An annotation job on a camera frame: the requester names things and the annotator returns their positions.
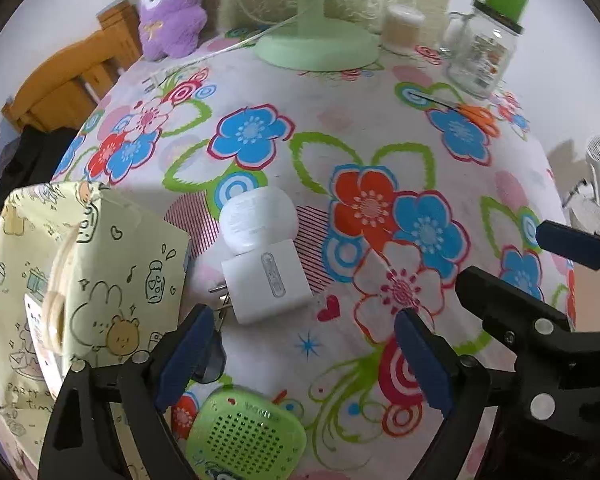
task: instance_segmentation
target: white wall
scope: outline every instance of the white wall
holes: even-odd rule
[[[449,10],[472,0],[450,0]],[[529,0],[504,79],[548,153],[558,187],[586,175],[584,143],[600,134],[600,24],[582,0]]]
[[[38,65],[98,30],[96,14],[113,1],[25,0],[0,33],[0,109]]]

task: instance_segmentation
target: orange scissors handle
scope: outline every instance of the orange scissors handle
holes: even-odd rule
[[[488,136],[500,136],[500,129],[496,126],[496,118],[487,110],[487,108],[459,104],[456,107],[456,110],[478,126]]]

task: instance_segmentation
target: purple plush toy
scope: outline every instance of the purple plush toy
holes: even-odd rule
[[[198,47],[206,23],[202,0],[140,0],[140,41],[144,57],[185,57]]]

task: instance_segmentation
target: scissors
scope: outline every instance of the scissors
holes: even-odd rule
[[[496,126],[496,118],[494,115],[488,111],[486,108],[481,106],[469,106],[462,103],[453,103],[451,101],[447,101],[446,99],[441,99],[438,97],[432,97],[429,94],[425,94],[423,92],[418,92],[417,90],[409,90],[409,94],[420,97],[422,99],[426,99],[427,101],[431,101],[433,103],[437,103],[439,105],[446,106],[450,110],[455,110],[462,116],[469,119],[472,123],[474,123],[478,128],[484,131],[490,137],[499,137],[500,129]]]

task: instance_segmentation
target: floral tablecloth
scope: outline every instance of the floral tablecloth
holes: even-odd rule
[[[190,58],[247,34],[231,31]],[[282,70],[241,48],[144,93],[148,74],[173,63],[140,61],[126,72],[54,179],[105,182],[188,231],[194,264],[184,304],[211,301],[206,291],[223,281],[221,261],[232,255],[219,237],[222,206],[280,187],[297,207],[296,248],[314,292],[297,312],[247,327],[225,322],[226,373],[189,385],[173,410],[180,443],[208,394],[236,384],[304,424],[296,480],[406,478],[442,417],[396,344],[400,309],[414,308],[458,353],[499,368],[512,354],[459,304],[461,269],[477,265],[574,322],[571,265],[535,238],[543,219],[564,222],[560,199],[510,92],[478,103],[496,115],[500,135],[491,137],[410,94],[476,104],[426,47],[337,73]],[[484,417],[461,478],[474,475],[491,421]]]

